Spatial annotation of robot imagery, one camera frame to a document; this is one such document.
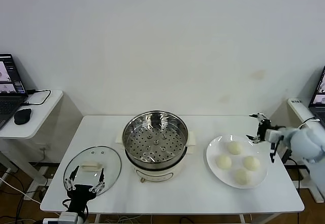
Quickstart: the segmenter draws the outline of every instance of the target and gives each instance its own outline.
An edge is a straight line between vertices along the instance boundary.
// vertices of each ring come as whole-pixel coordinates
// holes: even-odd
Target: white plate
[[[237,141],[242,145],[243,152],[240,155],[232,155],[227,149],[227,144],[231,141]],[[220,169],[217,166],[216,158],[226,154],[232,159],[232,167],[229,170]],[[260,161],[260,168],[257,171],[250,171],[244,167],[243,159],[246,156],[255,156]],[[224,183],[236,188],[254,188],[264,181],[268,174],[270,157],[268,152],[262,152],[258,144],[253,144],[250,140],[235,135],[224,135],[215,138],[209,143],[207,148],[207,162],[211,171]],[[237,169],[243,168],[251,176],[251,182],[248,185],[240,185],[234,179]]]

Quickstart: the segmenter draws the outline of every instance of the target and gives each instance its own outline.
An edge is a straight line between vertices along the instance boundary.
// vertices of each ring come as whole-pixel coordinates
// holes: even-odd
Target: glass lid
[[[101,195],[110,189],[116,182],[121,171],[121,159],[118,153],[106,146],[96,146],[85,149],[76,155],[68,164],[63,184],[68,190],[65,181],[73,179],[73,184],[91,185],[95,187],[104,174],[104,186],[97,192]]]

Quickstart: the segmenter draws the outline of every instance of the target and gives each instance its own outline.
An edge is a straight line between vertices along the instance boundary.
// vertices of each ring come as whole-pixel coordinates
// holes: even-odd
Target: computer mouse
[[[22,125],[27,123],[30,119],[30,114],[31,114],[30,108],[17,111],[14,115],[15,124]]]

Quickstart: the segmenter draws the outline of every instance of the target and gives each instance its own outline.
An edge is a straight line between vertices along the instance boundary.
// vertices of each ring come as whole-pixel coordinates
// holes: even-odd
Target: wooden floor
[[[0,166],[0,171],[5,171],[3,167]],[[49,168],[46,173],[46,177],[52,178],[55,173],[56,168]],[[289,171],[290,176],[293,180],[297,180],[297,172],[294,170]],[[25,188],[31,183],[31,178],[29,178],[22,171],[18,171],[14,174],[18,177]],[[14,177],[8,177],[8,182],[14,187],[21,189],[20,183]],[[8,193],[17,192],[11,189],[9,186],[2,184],[0,187],[0,224],[5,224],[11,221],[14,221],[12,218],[3,217],[6,216],[16,216],[16,209],[21,195],[9,195],[2,191]],[[305,211],[300,213],[300,224],[325,224],[325,204],[316,204],[313,197],[308,190],[301,190],[301,198],[305,204]],[[34,199],[40,201],[38,193],[34,195]],[[178,215],[154,215],[152,217],[152,223],[180,223],[180,218],[182,216]],[[189,215],[187,216],[194,223],[240,223],[239,217],[234,215]],[[20,213],[20,218],[31,218],[34,220],[42,220],[43,218],[57,218],[57,215],[54,213],[46,213],[40,210],[39,205],[33,201],[24,201],[22,210]],[[118,220],[117,215],[102,215],[102,223],[116,223]],[[150,215],[143,215],[138,217],[136,220],[133,220],[133,223],[150,223]],[[183,218],[181,223],[191,223],[190,220]],[[245,220],[247,223],[250,223],[250,216],[245,215]],[[89,222],[94,221],[94,215],[90,215]],[[33,223],[32,221],[25,221],[24,224]],[[297,214],[282,214],[277,218],[273,219],[269,224],[296,224],[297,223]]]

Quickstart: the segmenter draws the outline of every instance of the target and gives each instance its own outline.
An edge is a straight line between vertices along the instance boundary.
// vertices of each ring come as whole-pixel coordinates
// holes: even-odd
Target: steamed bun
[[[217,166],[223,170],[227,170],[232,167],[232,159],[226,154],[219,155],[216,158],[216,163]]]
[[[256,171],[260,167],[259,160],[254,156],[247,156],[244,158],[244,167],[250,171]]]
[[[227,148],[231,154],[241,154],[243,150],[241,144],[237,141],[229,142]]]
[[[235,181],[240,185],[247,185],[251,181],[251,177],[244,169],[238,169],[235,172]]]

